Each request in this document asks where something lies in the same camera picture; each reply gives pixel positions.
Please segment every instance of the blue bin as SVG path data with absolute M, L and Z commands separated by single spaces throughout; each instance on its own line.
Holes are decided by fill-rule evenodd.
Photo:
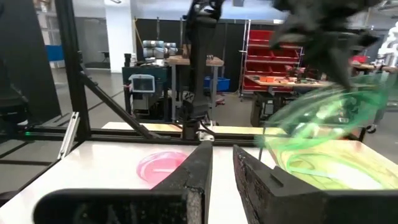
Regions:
M 205 77 L 205 88 L 210 88 L 212 80 L 213 79 L 210 78 L 210 77 Z M 220 77 L 218 77 L 217 91 L 229 90 L 229 81 L 230 81 L 230 79 L 228 79 L 228 78 L 220 78 Z
M 45 49 L 50 62 L 63 60 L 62 45 L 46 45 Z

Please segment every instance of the concrete floor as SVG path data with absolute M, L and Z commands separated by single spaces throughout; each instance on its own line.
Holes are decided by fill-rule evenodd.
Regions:
M 92 70 L 91 75 L 94 81 L 121 106 L 124 106 L 122 90 L 122 81 L 120 74 L 110 74 L 104 70 Z M 57 86 L 58 99 L 61 105 L 62 113 L 72 112 L 70 97 L 67 87 L 67 79 L 64 70 L 53 71 L 54 82 Z M 90 90 L 86 90 L 88 107 L 90 109 L 90 123 L 92 128 L 101 128 L 110 121 L 122 121 L 114 114 L 101 100 Z M 220 125 L 228 126 L 251 126 L 250 125 L 250 100 L 239 101 L 237 95 L 226 95 L 226 104 L 219 106 L 215 111 L 215 118 Z M 54 123 L 49 121 L 47 126 L 56 126 L 68 120 L 68 116 Z M 375 151 L 386 156 L 388 159 L 398 163 L 398 120 L 397 113 L 386 113 L 384 119 L 379 125 L 375 134 L 368 134 L 365 143 Z M 19 150 L 2 157 L 2 155 L 23 142 L 8 141 L 0 144 L 1 160 L 9 161 L 42 161 L 53 162 L 58 154 L 61 142 L 36 141 L 30 143 Z M 16 190 L 24 183 L 33 178 L 45 166 L 28 165 L 5 165 L 0 164 L 0 192 Z

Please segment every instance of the white pillar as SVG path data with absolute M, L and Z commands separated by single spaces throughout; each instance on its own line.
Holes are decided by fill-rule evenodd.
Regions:
M 124 54 L 136 53 L 136 30 L 131 1 L 104 0 L 111 71 L 121 73 Z

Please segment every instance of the black curtain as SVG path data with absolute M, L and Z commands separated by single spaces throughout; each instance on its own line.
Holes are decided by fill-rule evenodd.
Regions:
M 33 1 L 3 2 L 0 56 L 11 82 L 29 100 L 34 117 L 46 122 L 61 110 Z

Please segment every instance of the red storage bin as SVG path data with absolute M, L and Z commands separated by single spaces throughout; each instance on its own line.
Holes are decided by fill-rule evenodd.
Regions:
M 272 75 L 271 66 L 266 63 L 247 62 L 245 75 Z
M 269 30 L 250 30 L 249 31 L 249 44 L 268 44 L 268 40 L 271 39 L 273 31 Z
M 272 51 L 273 60 L 281 62 L 298 62 L 299 54 L 295 49 L 280 49 Z
M 272 64 L 270 65 L 271 75 L 277 77 L 284 77 L 287 75 L 286 67 L 282 64 Z
M 265 48 L 249 48 L 248 49 L 248 60 L 272 60 L 274 55 L 272 51 Z
M 270 50 L 269 40 L 273 35 L 270 30 L 249 30 L 246 46 L 245 69 L 242 75 L 262 77 L 284 77 L 286 65 L 294 66 L 300 61 L 300 47 L 291 43 L 282 43 L 280 50 Z M 268 91 L 269 86 L 261 86 L 243 77 L 244 91 Z M 272 91 L 290 92 L 290 87 L 272 87 Z

